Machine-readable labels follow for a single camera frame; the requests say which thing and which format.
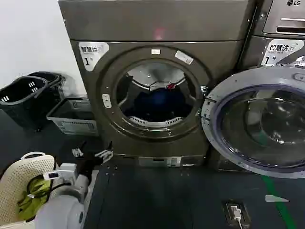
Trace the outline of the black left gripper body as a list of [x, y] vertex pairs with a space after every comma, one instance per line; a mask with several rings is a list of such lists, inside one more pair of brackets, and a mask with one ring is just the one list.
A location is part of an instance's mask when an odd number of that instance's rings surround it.
[[77, 161], [77, 171], [79, 175], [83, 175], [88, 179], [91, 179], [94, 168], [102, 163], [103, 159], [100, 157], [81, 158]]

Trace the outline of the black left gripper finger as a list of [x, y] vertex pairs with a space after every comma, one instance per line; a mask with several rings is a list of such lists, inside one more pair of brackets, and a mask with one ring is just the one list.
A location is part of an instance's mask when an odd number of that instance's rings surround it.
[[113, 147], [112, 142], [109, 143], [109, 145], [106, 147], [105, 150], [102, 150], [99, 153], [96, 153], [94, 155], [94, 158], [97, 159], [98, 164], [104, 164], [112, 159], [114, 153], [113, 153]]
[[83, 147], [86, 145], [86, 141], [81, 141], [71, 149], [74, 157], [84, 157]]

